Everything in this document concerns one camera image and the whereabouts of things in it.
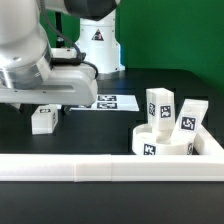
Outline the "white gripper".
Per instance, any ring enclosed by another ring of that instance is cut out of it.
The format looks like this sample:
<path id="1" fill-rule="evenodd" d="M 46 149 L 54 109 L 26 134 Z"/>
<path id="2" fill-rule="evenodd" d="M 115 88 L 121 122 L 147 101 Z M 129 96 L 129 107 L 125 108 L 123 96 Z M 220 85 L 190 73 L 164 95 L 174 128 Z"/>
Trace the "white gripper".
<path id="1" fill-rule="evenodd" d="M 8 89 L 0 84 L 0 103 L 91 105 L 97 91 L 90 65 L 56 65 L 48 79 L 34 89 Z"/>

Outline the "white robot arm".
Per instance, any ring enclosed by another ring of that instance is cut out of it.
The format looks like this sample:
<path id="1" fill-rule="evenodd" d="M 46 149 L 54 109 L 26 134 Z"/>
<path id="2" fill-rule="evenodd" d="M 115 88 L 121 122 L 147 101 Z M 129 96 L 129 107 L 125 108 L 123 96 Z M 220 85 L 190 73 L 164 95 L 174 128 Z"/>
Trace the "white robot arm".
<path id="1" fill-rule="evenodd" d="M 40 24 L 49 10 L 99 21 L 121 0 L 0 0 L 0 103 L 91 105 L 97 67 L 71 43 L 50 46 Z"/>

